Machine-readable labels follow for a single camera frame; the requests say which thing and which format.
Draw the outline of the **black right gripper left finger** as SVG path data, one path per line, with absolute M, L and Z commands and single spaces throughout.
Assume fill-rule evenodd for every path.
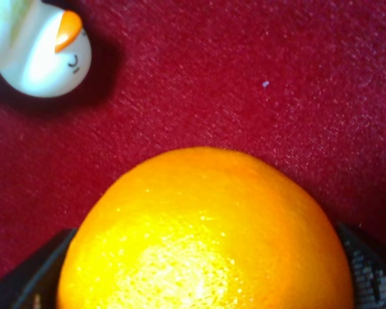
M 0 308 L 55 308 L 60 271 L 76 229 L 63 229 L 0 279 Z

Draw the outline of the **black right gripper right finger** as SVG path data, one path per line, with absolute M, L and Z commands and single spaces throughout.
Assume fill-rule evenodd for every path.
M 365 231 L 339 223 L 351 268 L 356 308 L 386 308 L 386 246 Z

